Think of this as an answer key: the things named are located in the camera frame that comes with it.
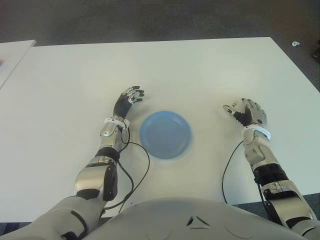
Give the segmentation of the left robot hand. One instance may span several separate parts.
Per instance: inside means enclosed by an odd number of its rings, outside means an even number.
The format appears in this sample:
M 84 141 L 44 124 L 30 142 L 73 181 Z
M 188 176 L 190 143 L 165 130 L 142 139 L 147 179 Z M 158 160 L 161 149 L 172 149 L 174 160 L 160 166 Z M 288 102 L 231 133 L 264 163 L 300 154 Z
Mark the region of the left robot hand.
M 141 102 L 144 95 L 145 91 L 140 89 L 140 86 L 131 86 L 125 89 L 114 105 L 113 116 L 120 117 L 124 120 L 132 105 Z

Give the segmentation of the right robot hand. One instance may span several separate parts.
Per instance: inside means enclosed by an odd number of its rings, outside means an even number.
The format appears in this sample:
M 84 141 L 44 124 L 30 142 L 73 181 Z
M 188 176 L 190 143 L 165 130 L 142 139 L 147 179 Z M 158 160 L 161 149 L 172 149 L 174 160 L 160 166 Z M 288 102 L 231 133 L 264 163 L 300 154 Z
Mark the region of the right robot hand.
M 258 103 L 246 98 L 242 98 L 241 101 L 244 106 L 244 112 L 240 112 L 234 106 L 226 104 L 222 107 L 244 127 L 249 125 L 264 126 L 267 124 L 267 115 Z

